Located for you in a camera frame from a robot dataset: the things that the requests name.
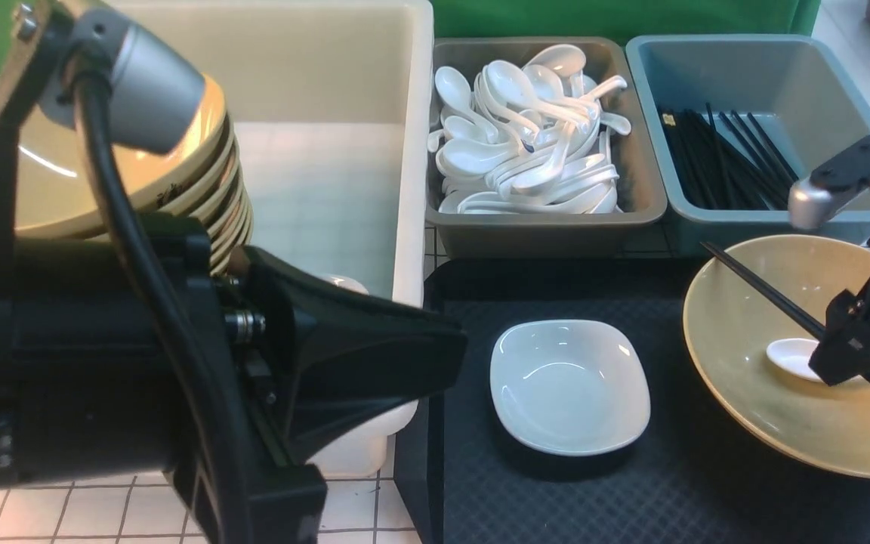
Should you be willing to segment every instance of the metal screw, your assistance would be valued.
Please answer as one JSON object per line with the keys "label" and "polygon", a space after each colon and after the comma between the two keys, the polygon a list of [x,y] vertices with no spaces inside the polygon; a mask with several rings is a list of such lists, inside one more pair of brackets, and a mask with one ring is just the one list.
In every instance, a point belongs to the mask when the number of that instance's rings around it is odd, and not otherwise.
{"label": "metal screw", "polygon": [[28,17],[32,14],[32,6],[27,3],[21,3],[18,6],[15,6],[13,10],[13,22],[18,22],[22,17]]}
{"label": "metal screw", "polygon": [[21,4],[13,13],[13,36],[22,42],[28,42],[35,35],[39,22],[35,20],[32,8]]}

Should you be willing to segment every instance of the black cable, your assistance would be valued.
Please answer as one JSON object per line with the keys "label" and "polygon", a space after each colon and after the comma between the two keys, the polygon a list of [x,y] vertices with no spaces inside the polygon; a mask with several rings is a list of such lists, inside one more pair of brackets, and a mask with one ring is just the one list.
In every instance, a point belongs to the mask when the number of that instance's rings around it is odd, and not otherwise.
{"label": "black cable", "polygon": [[110,232],[110,241],[135,292],[150,309],[156,334],[173,362],[199,431],[204,461],[213,479],[217,516],[222,520],[218,524],[221,542],[248,543],[251,540],[245,467],[232,449],[234,433],[224,424],[233,419],[232,414],[224,413],[231,408],[218,388],[196,379],[197,374],[210,376],[210,366],[190,317],[180,305],[123,188],[110,138],[110,80],[87,67],[75,76],[70,90],[79,152],[86,157],[87,177]]}

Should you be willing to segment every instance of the yellow bowl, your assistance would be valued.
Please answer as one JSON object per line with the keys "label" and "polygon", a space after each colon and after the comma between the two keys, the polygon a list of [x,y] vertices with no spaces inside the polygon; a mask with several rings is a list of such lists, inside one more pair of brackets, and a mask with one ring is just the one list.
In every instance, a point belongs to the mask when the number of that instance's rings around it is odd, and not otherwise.
{"label": "yellow bowl", "polygon": [[[200,177],[221,140],[225,116],[224,91],[206,77],[196,118],[173,151],[160,157],[125,147],[114,150],[135,208],[155,208],[160,193],[171,185]],[[15,230],[24,237],[82,236],[103,224],[82,173],[75,132],[52,123],[38,108],[21,130],[15,207]]]}
{"label": "yellow bowl", "polygon": [[[828,238],[769,236],[727,252],[821,323],[836,294],[870,276],[869,250]],[[810,337],[714,259],[690,284],[683,334],[711,393],[752,434],[808,465],[870,478],[870,385],[829,387],[774,366],[767,344]]]}

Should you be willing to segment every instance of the chopsticks in bowl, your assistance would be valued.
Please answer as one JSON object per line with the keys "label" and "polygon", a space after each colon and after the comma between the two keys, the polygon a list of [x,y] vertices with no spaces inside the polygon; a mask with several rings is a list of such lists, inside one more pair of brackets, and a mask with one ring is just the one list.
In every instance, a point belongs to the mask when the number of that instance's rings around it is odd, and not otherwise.
{"label": "chopsticks in bowl", "polygon": [[[767,300],[770,300],[771,304],[777,306],[778,310],[784,312],[787,317],[790,317],[798,325],[801,325],[801,328],[804,328],[804,330],[807,331],[808,334],[811,334],[812,337],[817,338],[818,341],[821,341],[822,338],[825,337],[825,325],[822,325],[818,320],[815,320],[811,314],[802,310],[800,306],[797,306],[797,304],[784,296],[784,294],[779,290],[774,289],[770,283],[764,282],[760,276],[740,263],[738,259],[731,257],[728,252],[725,252],[710,242],[702,242],[702,245],[707,249],[707,251],[711,252],[711,255],[720,261],[722,265],[727,266],[732,270],[732,272],[740,276],[740,279],[747,282],[747,285],[752,286],[752,288],[757,290],[760,295]],[[868,383],[870,383],[870,374],[863,375],[861,378],[864,378]]]}

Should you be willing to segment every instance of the spoon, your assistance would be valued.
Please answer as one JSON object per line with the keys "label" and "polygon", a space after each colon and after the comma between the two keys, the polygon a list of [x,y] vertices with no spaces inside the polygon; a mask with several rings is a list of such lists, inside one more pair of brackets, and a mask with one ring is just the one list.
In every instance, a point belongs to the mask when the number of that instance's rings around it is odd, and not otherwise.
{"label": "spoon", "polygon": [[570,44],[550,45],[527,63],[532,64],[546,66],[557,76],[568,79],[572,96],[583,94],[583,69],[586,68],[586,53],[583,49]]}
{"label": "spoon", "polygon": [[481,131],[484,131],[488,141],[498,141],[497,128],[472,110],[472,88],[469,87],[469,81],[462,75],[462,72],[451,66],[442,66],[435,72],[435,90],[438,90],[438,95],[446,106],[451,107],[459,115],[472,121]]}
{"label": "spoon", "polygon": [[600,118],[600,104],[592,100],[574,99],[574,97],[566,97],[563,93],[563,82],[555,72],[546,68],[546,66],[533,64],[522,68],[522,72],[529,77],[529,82],[532,83],[532,90],[535,90],[542,100],[556,106],[570,107],[574,110],[584,110],[590,117],[590,120]]}
{"label": "spoon", "polygon": [[586,93],[591,90],[597,88],[597,80],[593,79],[593,77],[587,76],[586,73],[583,75],[583,94],[580,97],[586,95]]}
{"label": "spoon", "polygon": [[[580,131],[574,133],[572,135],[571,144],[569,145],[569,157],[566,157],[566,161],[575,161],[576,159],[584,157],[584,155],[593,149],[593,144],[595,144],[595,141],[597,141],[599,136],[600,131],[595,130],[595,128],[590,130],[589,133],[581,133]],[[585,139],[582,142],[577,141],[581,138]],[[536,166],[541,165],[546,161],[546,158],[548,158],[548,151],[548,149],[543,149],[541,152],[536,152],[527,157],[515,159],[515,161],[508,162],[505,165],[500,165],[500,168],[492,170],[492,172],[486,175],[486,185],[490,187],[498,187],[508,178],[518,175],[518,173],[525,172],[529,168],[535,168]]]}
{"label": "spoon", "polygon": [[575,125],[563,123],[563,130],[560,131],[559,141],[553,147],[552,155],[542,165],[522,172],[520,175],[514,175],[512,179],[508,180],[508,183],[498,187],[498,193],[501,197],[507,199],[511,190],[515,190],[521,195],[541,193],[558,181],[563,175],[563,168],[566,166],[566,154],[569,152],[570,138],[574,128]]}
{"label": "spoon", "polygon": [[807,379],[808,382],[822,382],[818,375],[808,366],[811,354],[818,347],[817,340],[808,338],[784,338],[767,345],[766,353],[770,362],[784,369],[798,378]]}
{"label": "spoon", "polygon": [[458,210],[459,213],[463,214],[479,211],[522,214],[582,214],[592,210],[597,204],[601,204],[604,197],[613,189],[615,189],[615,186],[612,184],[597,183],[593,187],[584,190],[583,193],[574,196],[573,199],[558,204],[548,204],[548,206],[504,201],[498,193],[494,192],[475,193],[473,196],[469,196],[468,199],[462,200]]}
{"label": "spoon", "polygon": [[439,149],[437,153],[435,153],[435,168],[438,168],[438,172],[441,175],[444,175],[446,179],[455,179],[456,181],[465,181],[465,182],[477,182],[483,180],[483,176],[480,175],[466,175],[465,172],[460,172],[452,165],[447,165],[445,162],[445,156],[442,153],[442,149]]}
{"label": "spoon", "polygon": [[483,72],[479,76],[476,76],[476,87],[477,100],[483,102],[489,113],[498,118],[505,119],[518,127],[517,130],[519,135],[522,139],[525,139],[525,141],[533,141],[535,139],[535,135],[541,131],[541,124],[529,121],[527,118],[522,117],[522,115],[515,113],[515,111],[506,107],[505,104],[501,102],[501,98],[496,96],[486,82],[485,69],[483,69]]}
{"label": "spoon", "polygon": [[446,140],[449,139],[470,139],[471,141],[480,141],[487,144],[486,133],[481,131],[479,127],[464,117],[458,115],[449,115],[445,118],[445,123],[442,127],[446,133]]}
{"label": "spoon", "polygon": [[626,89],[626,80],[622,76],[612,76],[598,85],[594,85],[592,89],[587,91],[580,97],[581,100],[599,100],[608,93],[618,89]]}
{"label": "spoon", "polygon": [[609,113],[609,111],[603,111],[600,115],[600,123],[606,127],[613,128],[613,131],[617,134],[628,135],[633,131],[633,125],[629,122],[628,118],[615,113]]}
{"label": "spoon", "polygon": [[439,204],[438,212],[443,214],[457,214],[458,206],[462,204],[462,200],[468,199],[469,196],[473,196],[477,192],[466,192],[466,190],[457,190],[457,192],[452,193],[452,195],[446,195],[445,199],[442,200],[442,203]]}
{"label": "spoon", "polygon": [[536,110],[560,121],[575,123],[580,131],[589,131],[590,120],[575,111],[539,100],[529,77],[514,64],[496,60],[486,66],[486,83],[492,92],[522,110]]}
{"label": "spoon", "polygon": [[437,131],[431,131],[428,133],[428,138],[425,139],[425,147],[428,149],[429,153],[435,153],[438,151],[438,148],[442,145],[442,137],[444,137],[445,131],[441,128]]}
{"label": "spoon", "polygon": [[512,195],[508,201],[519,204],[538,204],[539,206],[545,206],[545,204],[552,203],[558,204],[566,202],[567,200],[575,199],[577,196],[581,195],[584,190],[593,187],[597,183],[613,183],[618,178],[619,175],[617,170],[615,170],[614,165],[602,166],[602,168],[598,169],[596,172],[592,172],[590,175],[570,179],[560,179],[549,190],[541,193],[541,195]]}
{"label": "spoon", "polygon": [[463,175],[487,175],[496,166],[519,156],[517,142],[481,144],[470,139],[453,138],[442,145],[439,154],[447,166]]}

